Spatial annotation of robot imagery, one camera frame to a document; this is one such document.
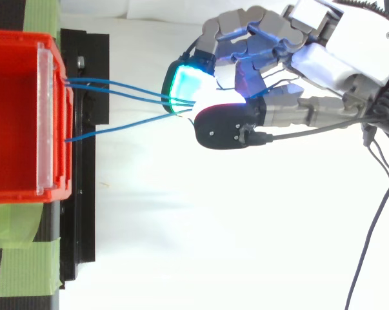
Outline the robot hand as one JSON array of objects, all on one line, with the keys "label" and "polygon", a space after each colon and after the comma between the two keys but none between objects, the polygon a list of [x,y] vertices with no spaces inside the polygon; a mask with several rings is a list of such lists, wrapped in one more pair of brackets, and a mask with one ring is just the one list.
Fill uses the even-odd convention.
[{"label": "robot hand", "polygon": [[161,103],[197,142],[244,149],[361,124],[389,135],[389,13],[361,1],[298,1],[207,20],[172,62]]}]

